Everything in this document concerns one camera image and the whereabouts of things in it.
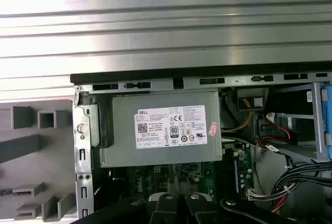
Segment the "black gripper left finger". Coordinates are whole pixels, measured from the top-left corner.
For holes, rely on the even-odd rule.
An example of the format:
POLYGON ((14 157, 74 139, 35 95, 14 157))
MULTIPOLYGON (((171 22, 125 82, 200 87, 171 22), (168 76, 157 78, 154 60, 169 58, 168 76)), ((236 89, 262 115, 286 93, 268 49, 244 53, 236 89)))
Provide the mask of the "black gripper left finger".
POLYGON ((181 195, 178 174, 168 177, 168 191, 148 199, 128 195, 129 181, 109 182, 97 193, 96 212, 78 223, 181 223, 181 195))

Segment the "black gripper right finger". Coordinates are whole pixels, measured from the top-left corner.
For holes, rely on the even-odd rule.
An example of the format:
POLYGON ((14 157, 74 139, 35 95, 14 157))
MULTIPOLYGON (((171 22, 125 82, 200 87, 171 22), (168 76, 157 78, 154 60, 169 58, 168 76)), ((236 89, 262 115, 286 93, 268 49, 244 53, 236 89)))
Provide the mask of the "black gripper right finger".
POLYGON ((192 223, 297 223, 243 200, 223 199, 216 203, 208 194, 191 191, 185 201, 192 223))

